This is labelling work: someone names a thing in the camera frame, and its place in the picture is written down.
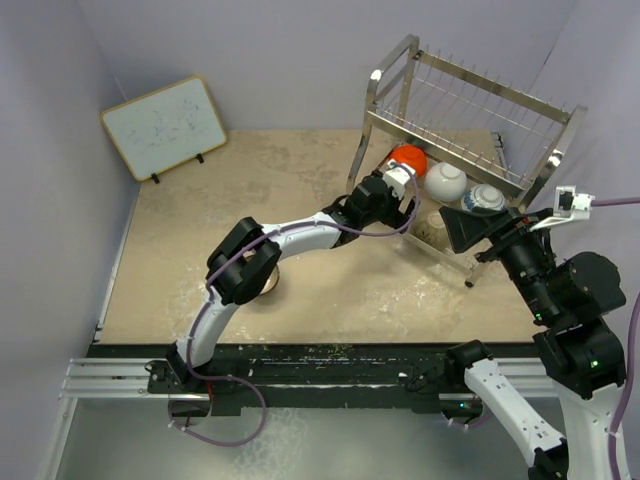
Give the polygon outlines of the orange bowl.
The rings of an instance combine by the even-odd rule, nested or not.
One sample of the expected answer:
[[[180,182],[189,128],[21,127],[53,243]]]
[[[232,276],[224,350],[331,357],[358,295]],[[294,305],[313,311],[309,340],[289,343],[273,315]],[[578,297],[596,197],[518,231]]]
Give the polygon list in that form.
[[[411,167],[418,177],[423,176],[428,169],[427,155],[424,151],[412,145],[396,147],[391,151],[390,159]]]

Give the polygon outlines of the black glossy bowl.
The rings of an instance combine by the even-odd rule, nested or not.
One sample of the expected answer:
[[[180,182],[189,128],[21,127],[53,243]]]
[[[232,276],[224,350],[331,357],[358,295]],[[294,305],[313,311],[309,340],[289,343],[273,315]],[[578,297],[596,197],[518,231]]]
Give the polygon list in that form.
[[[448,244],[446,226],[438,211],[429,212],[418,220],[414,235],[434,248],[444,248]]]

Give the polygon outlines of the beige bowl with dark rim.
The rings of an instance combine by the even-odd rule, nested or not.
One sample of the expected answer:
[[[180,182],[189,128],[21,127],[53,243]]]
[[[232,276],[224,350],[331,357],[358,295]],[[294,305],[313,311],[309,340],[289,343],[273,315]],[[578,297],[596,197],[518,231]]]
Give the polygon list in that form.
[[[279,266],[276,265],[271,274],[269,275],[269,277],[267,278],[262,290],[260,291],[259,295],[260,296],[264,296],[268,293],[270,293],[277,285],[278,282],[280,280],[280,269]]]

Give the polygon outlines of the blue floral white bowl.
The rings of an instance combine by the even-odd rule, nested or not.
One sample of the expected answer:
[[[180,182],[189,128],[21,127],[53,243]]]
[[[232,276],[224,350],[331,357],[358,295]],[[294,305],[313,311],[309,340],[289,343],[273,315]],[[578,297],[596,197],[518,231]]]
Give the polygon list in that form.
[[[474,208],[482,208],[493,211],[503,210],[506,199],[501,191],[488,184],[478,184],[470,188],[461,198],[461,208],[472,211]]]

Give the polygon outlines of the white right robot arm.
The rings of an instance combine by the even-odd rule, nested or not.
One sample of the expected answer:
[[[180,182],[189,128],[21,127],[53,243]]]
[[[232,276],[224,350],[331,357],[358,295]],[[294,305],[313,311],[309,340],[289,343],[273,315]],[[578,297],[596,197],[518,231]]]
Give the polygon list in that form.
[[[561,404],[564,428],[550,427],[505,379],[479,340],[450,348],[444,376],[456,391],[470,390],[518,446],[531,479],[627,479],[621,420],[632,389],[621,341],[606,314],[622,307],[617,266],[595,252],[557,262],[550,239],[550,208],[525,214],[442,207],[451,247],[463,253],[482,240],[480,263],[498,261],[540,326],[538,356]]]

